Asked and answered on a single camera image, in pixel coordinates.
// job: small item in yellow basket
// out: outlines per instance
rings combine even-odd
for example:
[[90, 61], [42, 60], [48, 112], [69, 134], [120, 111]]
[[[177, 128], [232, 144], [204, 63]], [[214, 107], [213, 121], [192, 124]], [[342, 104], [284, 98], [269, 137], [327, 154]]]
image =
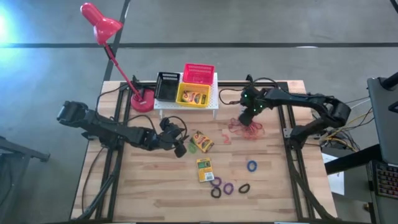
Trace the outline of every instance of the small item in yellow basket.
[[211, 167], [210, 158], [197, 159], [199, 182], [214, 180], [213, 168]]
[[209, 149], [214, 146], [214, 142], [200, 131], [196, 131], [190, 141], [194, 143], [204, 153], [209, 151]]
[[182, 101], [193, 105], [204, 105], [206, 102], [206, 95], [194, 91], [186, 91], [182, 94]]

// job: black basket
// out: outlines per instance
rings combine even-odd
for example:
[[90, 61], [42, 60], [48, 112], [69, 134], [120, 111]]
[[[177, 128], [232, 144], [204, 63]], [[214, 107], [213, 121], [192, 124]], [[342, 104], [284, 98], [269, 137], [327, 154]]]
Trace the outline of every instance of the black basket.
[[159, 72], [156, 80], [155, 98], [160, 101], [175, 102], [179, 83], [179, 73]]

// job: lamp shade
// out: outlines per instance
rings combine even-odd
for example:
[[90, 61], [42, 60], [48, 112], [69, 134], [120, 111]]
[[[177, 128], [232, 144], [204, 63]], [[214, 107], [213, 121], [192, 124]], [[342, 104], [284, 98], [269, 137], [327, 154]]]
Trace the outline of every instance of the lamp shade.
[[84, 3], [80, 11], [88, 22], [93, 25], [95, 39], [100, 45], [106, 44], [106, 41], [123, 26], [117, 20], [104, 17], [93, 3]]

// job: pink basket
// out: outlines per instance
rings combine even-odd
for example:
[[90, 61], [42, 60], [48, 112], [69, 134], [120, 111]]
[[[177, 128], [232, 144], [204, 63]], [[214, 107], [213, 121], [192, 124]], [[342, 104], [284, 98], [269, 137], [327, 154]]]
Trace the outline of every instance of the pink basket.
[[186, 63], [182, 81], [186, 83], [211, 85], [213, 84], [214, 70], [214, 65]]

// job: red desk lamp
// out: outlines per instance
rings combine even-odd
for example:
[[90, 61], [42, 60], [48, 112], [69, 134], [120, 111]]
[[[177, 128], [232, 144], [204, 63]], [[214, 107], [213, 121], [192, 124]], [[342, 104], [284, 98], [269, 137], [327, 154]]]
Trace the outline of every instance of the red desk lamp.
[[109, 59], [114, 63], [116, 68], [118, 68], [120, 74], [122, 74], [123, 78], [134, 92], [134, 95], [131, 97], [131, 107], [136, 111], [145, 113], [154, 109], [154, 92], [152, 90], [143, 90], [143, 94], [141, 95], [137, 89], [134, 88], [131, 81], [128, 79], [126, 74], [120, 68], [118, 61], [115, 59], [112, 50], [109, 48], [109, 45], [106, 44], [106, 41], [112, 37], [119, 29], [122, 28], [123, 24], [119, 21], [116, 21], [111, 18], [104, 17], [100, 10], [92, 3], [84, 3], [80, 8], [83, 16], [91, 23], [94, 27], [94, 36], [97, 40], [98, 44], [104, 45], [105, 51], [109, 56]]

